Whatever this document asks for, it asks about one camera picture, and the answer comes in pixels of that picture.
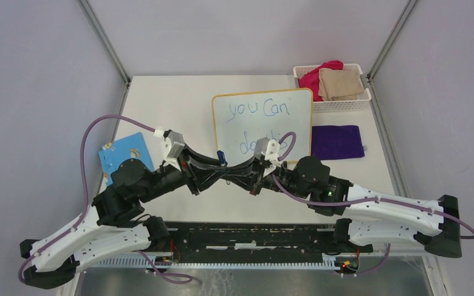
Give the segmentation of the blue marker cap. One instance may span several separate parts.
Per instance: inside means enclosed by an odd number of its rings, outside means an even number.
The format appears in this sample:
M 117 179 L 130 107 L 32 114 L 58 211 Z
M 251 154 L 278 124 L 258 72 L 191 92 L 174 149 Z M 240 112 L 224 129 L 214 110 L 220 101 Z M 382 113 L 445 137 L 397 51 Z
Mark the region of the blue marker cap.
M 226 161 L 225 154 L 224 154 L 223 151 L 218 150 L 217 151 L 217 157 L 218 157 L 219 164 L 221 166 L 227 166 L 227 161 Z

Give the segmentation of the yellow framed whiteboard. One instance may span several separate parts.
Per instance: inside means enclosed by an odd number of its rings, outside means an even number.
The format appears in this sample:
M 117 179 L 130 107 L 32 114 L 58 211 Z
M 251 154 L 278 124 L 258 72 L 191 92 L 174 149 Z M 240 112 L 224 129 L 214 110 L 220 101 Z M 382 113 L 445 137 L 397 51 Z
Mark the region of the yellow framed whiteboard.
M 257 140 L 279 140 L 294 132 L 285 158 L 296 162 L 310 154 L 313 93 L 307 88 L 224 94 L 212 99 L 216 149 L 230 166 L 253 156 Z

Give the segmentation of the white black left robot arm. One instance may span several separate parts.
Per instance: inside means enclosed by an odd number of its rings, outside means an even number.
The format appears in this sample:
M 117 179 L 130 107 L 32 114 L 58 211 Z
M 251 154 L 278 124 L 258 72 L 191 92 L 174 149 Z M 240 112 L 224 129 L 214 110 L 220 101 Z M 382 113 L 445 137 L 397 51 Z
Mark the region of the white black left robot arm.
M 73 221 L 45 239 L 20 243 L 25 261 L 18 271 L 19 281 L 49 290 L 103 259 L 132 251 L 164 250 L 171 238 L 161 217 L 132 221 L 143 213 L 142 204 L 182 186 L 199 194 L 225 174 L 227 165 L 222 151 L 210 158 L 189 147 L 154 171 L 139 159 L 126 159 L 111 174 L 112 183 Z

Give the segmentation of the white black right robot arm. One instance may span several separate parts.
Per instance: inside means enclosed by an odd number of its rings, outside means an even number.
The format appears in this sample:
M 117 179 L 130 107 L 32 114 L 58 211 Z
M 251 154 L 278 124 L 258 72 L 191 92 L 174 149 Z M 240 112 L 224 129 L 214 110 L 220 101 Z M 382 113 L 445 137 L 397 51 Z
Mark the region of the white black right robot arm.
M 262 189 L 282 192 L 315 213 L 339 216 L 331 241 L 340 252 L 409 241 L 439 257 L 462 256 L 459 200 L 452 195 L 416 200 L 383 194 L 330 175 L 330 167 L 314 156 L 303 157 L 292 169 L 253 158 L 230 167 L 223 179 L 252 195 Z

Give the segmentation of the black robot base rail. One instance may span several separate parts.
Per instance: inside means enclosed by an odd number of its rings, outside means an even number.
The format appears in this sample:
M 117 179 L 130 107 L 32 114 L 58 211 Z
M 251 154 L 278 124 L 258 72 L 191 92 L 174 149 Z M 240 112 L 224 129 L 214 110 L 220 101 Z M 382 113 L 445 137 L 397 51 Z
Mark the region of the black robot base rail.
M 373 252 L 334 238 L 333 224 L 257 224 L 167 221 L 168 237 L 147 252 L 172 254 L 179 263 L 321 263 L 324 255 Z

